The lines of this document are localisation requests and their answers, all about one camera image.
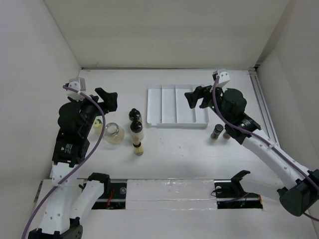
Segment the yellow-lid shaker bottle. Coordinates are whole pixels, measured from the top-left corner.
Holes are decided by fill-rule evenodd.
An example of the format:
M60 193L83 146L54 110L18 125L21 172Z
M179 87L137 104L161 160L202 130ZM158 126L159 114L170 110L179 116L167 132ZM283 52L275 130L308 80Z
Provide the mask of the yellow-lid shaker bottle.
M93 122L93 129L96 135L100 135L103 129L103 123L100 119L95 119Z

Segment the black-capped jar with chunks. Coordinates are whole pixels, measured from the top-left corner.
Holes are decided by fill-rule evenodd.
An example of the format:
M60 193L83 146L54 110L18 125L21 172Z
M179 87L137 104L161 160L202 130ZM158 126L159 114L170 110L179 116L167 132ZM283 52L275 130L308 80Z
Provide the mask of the black-capped jar with chunks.
M139 121L140 123L143 123L142 115L141 115L140 111L138 111L135 108L130 110L129 119L130 119L130 121Z

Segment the wide clear glass jar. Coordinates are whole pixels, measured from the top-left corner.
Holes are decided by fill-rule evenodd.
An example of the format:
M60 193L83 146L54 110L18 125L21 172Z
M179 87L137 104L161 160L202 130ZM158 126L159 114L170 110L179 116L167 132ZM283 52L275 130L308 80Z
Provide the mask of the wide clear glass jar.
M104 139L110 144L120 144L124 139L124 135L124 130L114 122L110 122L105 126Z

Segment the black-lid spice jar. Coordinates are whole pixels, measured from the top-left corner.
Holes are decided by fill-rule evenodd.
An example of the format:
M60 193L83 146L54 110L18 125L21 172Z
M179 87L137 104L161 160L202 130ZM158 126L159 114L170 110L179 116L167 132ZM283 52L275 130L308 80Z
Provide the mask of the black-lid spice jar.
M224 139L230 139L231 136L228 134L227 131L225 131L225 132L223 133L223 138L224 138Z
M223 130L224 130L223 125L221 125L221 124L216 124L215 127L214 127L213 132L212 132L211 135L210 135L210 138L211 138L211 139L218 139L218 138L219 138L219 135L222 133Z

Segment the black-capped jar with powder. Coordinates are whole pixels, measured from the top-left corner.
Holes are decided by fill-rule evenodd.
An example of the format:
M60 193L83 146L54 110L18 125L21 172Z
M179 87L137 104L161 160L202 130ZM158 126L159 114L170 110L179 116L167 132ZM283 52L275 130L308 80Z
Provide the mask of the black-capped jar with powder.
M134 120L130 125L131 135L133 138L133 142L138 142L144 139L144 128L143 124L140 121Z

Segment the small yellow-label bottle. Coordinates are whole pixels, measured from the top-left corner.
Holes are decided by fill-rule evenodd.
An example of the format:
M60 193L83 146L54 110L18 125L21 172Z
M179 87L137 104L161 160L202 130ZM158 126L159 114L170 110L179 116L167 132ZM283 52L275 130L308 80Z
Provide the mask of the small yellow-label bottle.
M143 148L143 146L142 146L140 141L134 141L133 142L133 147L134 147L135 155L140 156L140 155L142 155L144 153L144 148Z

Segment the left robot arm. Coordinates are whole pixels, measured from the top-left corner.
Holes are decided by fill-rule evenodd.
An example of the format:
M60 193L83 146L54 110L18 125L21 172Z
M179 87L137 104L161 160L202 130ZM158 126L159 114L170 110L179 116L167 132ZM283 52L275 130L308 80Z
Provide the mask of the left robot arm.
M88 151L89 132L96 117L117 110L116 92L107 93L96 88L96 95L86 95L75 82L63 88L69 102L59 109L60 127L52 157L52 188L38 203L22 233L23 239L80 239L82 223L99 197L111 193L110 176L92 173L81 193L78 192L78 174L83 164L99 146L104 132L101 131L96 144Z

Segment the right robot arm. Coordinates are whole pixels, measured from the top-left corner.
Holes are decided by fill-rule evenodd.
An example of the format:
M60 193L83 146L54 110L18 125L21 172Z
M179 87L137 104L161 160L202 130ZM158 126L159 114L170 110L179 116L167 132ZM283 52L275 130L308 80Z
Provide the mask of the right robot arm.
M238 198L248 193L279 201L290 214L300 217L319 199L319 171L311 171L267 138L260 125L245 113L247 101L237 89L198 86L185 97L191 109L202 99L201 109L212 109L225 123L226 133L254 153L280 179L257 181L248 170L231 178L230 190Z

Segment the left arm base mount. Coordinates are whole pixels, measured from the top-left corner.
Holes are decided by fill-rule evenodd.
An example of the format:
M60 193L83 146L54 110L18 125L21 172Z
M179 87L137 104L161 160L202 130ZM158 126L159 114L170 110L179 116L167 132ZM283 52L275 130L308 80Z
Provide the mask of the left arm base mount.
M104 192L95 202L92 210L123 210L126 208L127 180L111 180L108 174L92 173L78 187L83 191L87 181L93 179L104 184Z

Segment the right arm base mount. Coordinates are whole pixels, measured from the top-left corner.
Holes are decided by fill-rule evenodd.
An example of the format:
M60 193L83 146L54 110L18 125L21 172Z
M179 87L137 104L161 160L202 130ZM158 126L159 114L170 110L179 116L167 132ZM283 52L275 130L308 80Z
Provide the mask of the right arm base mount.
M214 181L210 196L216 199L218 209L263 209L261 196L245 192L240 184L247 174L250 172L242 170L231 179Z

